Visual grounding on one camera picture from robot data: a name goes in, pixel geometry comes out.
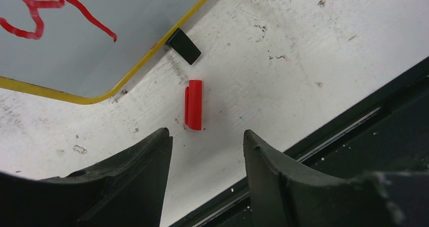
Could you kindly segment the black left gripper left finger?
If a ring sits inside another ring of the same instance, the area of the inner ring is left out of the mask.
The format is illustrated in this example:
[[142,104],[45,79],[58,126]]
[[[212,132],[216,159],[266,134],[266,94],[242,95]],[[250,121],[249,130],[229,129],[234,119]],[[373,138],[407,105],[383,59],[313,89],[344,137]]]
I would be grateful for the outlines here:
[[1,173],[1,226],[159,226],[172,149],[160,128],[66,177]]

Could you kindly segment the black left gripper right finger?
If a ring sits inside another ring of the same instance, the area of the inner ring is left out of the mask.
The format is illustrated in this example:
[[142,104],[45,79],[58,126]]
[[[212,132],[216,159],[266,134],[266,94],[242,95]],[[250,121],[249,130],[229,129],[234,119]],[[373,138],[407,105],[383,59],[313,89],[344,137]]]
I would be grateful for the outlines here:
[[428,173],[373,171],[343,179],[243,136],[255,226],[428,226]]

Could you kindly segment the red marker cap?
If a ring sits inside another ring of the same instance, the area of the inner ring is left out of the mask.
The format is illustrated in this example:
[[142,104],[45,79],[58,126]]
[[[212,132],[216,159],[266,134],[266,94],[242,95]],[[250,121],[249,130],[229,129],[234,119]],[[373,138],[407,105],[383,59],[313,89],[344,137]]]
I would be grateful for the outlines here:
[[202,130],[202,80],[189,80],[185,88],[184,123],[192,130]]

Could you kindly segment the yellow framed whiteboard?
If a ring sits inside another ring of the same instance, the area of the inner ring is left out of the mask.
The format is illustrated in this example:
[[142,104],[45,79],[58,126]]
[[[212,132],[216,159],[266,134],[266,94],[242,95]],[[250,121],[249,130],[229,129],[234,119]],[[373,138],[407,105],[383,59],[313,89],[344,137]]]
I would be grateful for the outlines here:
[[206,1],[1,0],[1,88],[103,101]]

